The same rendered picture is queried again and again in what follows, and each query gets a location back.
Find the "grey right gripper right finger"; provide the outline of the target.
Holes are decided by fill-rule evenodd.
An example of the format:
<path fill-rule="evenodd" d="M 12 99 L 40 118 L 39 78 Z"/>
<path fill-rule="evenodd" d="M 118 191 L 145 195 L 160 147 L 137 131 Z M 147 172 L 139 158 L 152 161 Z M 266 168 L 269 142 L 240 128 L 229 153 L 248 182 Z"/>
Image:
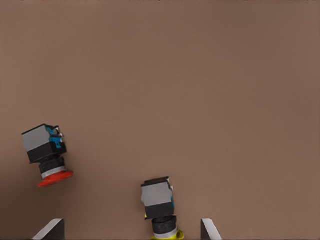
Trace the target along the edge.
<path fill-rule="evenodd" d="M 222 240 L 217 227 L 210 218 L 202 218 L 200 223 L 200 239 L 201 240 Z"/>

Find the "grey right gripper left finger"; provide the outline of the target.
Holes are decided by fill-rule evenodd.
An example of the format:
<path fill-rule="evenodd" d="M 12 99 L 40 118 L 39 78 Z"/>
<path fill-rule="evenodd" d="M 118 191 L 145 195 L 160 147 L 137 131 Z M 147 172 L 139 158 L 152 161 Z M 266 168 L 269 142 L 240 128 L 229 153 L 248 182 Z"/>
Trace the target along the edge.
<path fill-rule="evenodd" d="M 65 220 L 62 218 L 51 220 L 31 240 L 65 240 Z"/>

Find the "red push button switch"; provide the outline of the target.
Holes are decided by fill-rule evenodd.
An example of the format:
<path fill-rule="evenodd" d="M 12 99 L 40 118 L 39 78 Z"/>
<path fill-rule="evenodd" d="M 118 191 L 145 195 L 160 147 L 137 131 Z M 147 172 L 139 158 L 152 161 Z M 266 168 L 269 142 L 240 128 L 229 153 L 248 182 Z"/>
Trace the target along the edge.
<path fill-rule="evenodd" d="M 67 148 L 58 125 L 43 123 L 21 135 L 29 163 L 39 164 L 42 181 L 37 184 L 38 187 L 46 188 L 74 175 L 65 164 L 63 154 L 67 153 Z"/>

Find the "yellow push button switch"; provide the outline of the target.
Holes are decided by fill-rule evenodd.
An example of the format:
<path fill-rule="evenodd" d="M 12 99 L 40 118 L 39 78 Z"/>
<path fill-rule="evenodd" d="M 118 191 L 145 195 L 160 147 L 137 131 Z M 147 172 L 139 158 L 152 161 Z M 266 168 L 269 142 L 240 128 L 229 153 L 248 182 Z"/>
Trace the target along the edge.
<path fill-rule="evenodd" d="M 184 240 L 177 227 L 173 186 L 168 176 L 150 179 L 141 184 L 141 201 L 145 220 L 151 220 L 153 236 L 150 240 Z"/>

